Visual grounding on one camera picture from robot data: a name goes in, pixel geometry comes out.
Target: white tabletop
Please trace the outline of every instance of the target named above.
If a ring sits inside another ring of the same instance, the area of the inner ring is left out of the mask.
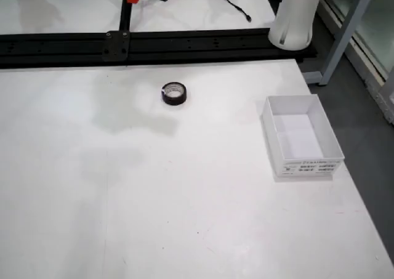
[[[268,0],[141,0],[133,5],[131,31],[227,30],[269,27]],[[122,0],[0,0],[0,34],[87,33],[118,30]]]
[[[161,86],[184,83],[170,107]],[[343,165],[277,182],[294,61],[0,73],[0,278],[394,278]]]

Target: open box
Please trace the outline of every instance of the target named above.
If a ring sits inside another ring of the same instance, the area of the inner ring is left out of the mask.
[[[317,95],[270,96],[262,120],[277,176],[330,176],[343,162]]]

